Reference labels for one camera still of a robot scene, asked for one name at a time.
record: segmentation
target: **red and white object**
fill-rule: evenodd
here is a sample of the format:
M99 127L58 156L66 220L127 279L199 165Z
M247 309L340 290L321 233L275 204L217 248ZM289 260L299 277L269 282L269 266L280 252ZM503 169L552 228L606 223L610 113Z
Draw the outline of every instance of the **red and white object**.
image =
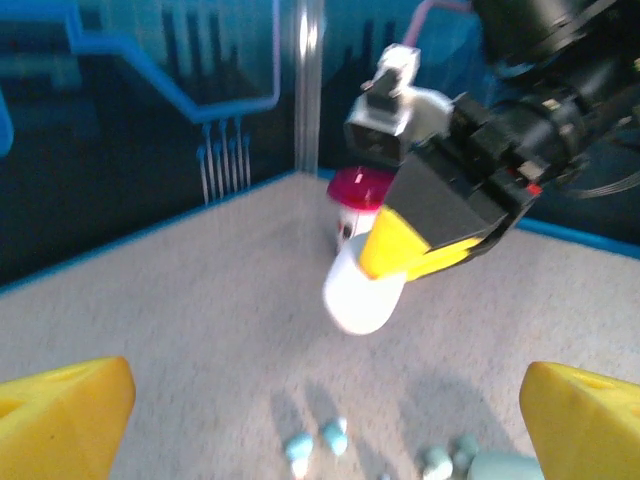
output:
M350 238L373 228L392 181L392 173L366 167L346 168L336 173L327 194L338 206L338 251Z

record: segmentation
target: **beige carpet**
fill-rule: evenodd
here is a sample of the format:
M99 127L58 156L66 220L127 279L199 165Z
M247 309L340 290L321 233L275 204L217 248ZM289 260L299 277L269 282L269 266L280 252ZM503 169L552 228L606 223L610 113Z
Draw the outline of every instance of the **beige carpet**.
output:
M640 382L640 262L515 231L411 284L389 324L344 336L321 286L335 219L296 175L0 297L0 380L102 355L138 399L114 479L286 479L281 438L349 420L309 478L415 478L421 447L476 434L532 453L534 360Z

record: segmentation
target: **teal object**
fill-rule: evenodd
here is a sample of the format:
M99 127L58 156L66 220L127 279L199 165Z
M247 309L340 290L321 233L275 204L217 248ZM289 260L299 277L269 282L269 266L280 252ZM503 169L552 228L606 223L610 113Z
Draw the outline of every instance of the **teal object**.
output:
M307 459L312 451L313 437L307 432L296 435L284 447L284 453L290 462Z
M346 421L337 419L329 422L322 429L322 437L334 455L339 457L347 451L349 439L347 438Z

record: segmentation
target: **blue trim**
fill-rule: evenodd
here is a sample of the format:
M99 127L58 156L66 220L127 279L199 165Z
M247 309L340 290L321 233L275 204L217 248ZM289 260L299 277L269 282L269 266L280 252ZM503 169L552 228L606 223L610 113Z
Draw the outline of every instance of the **blue trim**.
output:
M15 0L11 4L0 6L0 19L15 22L62 22L64 23L71 53L75 55L119 55L124 58L138 73L153 85L173 106L175 106L191 122L205 123L234 116L245 116L251 113L264 112L274 108L281 93L281 61L280 61L280 0L272 0L273 4L273 93L267 97L250 100L233 100L212 105L197 105L184 91L176 85L171 77L126 35L115 35L85 31L80 11L75 4L51 5L43 2ZM0 91L0 127L13 131L8 111L2 108L4 99ZM5 150L7 138L0 136L0 154Z
M318 177L324 180L331 180L335 173L335 170L318 169ZM559 240L565 240L571 243L595 248L597 250L603 250L605 252L624 255L626 257L640 260L640 245L619 242L600 235L581 232L579 230L573 230L571 228L561 227L531 218L523 218L518 222L516 228L525 232L537 233L539 235L545 235Z
M230 202L232 200L236 200L239 197L242 197L244 195L247 195L249 193L253 193L257 190L263 189L265 187L268 187L269 185L279 182L280 180L283 180L293 174L295 174L295 171L288 171L285 172L283 174L277 175L273 178L270 178L269 180L265 180L262 183L253 185L251 187L249 187L248 189L242 191L242 192L238 192L232 195L228 195L225 196L223 199L221 200L217 200L213 203L210 203L207 206L202 206L202 207L197 207L193 210L189 210L188 212L185 212L181 215L177 215L175 217L171 217L168 220L164 220L161 222L158 222L154 225L152 225L151 227L139 230L135 233L132 233L131 235L127 235L125 237L122 237L114 242L111 242L107 245L95 248L93 250L90 250L86 253L82 253L70 260L66 260L63 261L57 265L54 265L52 267L49 268L45 268L39 272L36 272L32 275L29 275L23 279L17 280L13 283L9 283L7 285L4 285L2 287L0 287L0 297L2 297L3 295L6 295L14 290L18 290L22 287L26 287L27 285L29 285L30 283L33 282L37 282L39 280L43 280L46 279L47 277L51 277L53 275L56 275L57 273L60 273L68 268L71 267L75 267L78 265L81 265L85 262L88 262L89 260L92 260L93 258L99 257L100 255L104 255L112 250L115 250L119 247L122 247L124 245L127 245L129 243L133 243L137 240L140 240L141 238L147 236L147 235L151 235L153 233L156 233L159 230L162 230L163 228L167 228L170 227L176 223L182 222L184 220L187 220L191 217L194 217L196 215L199 215L203 212L206 212L207 210L213 209L213 208L217 208L220 207L221 205L224 205L227 202Z

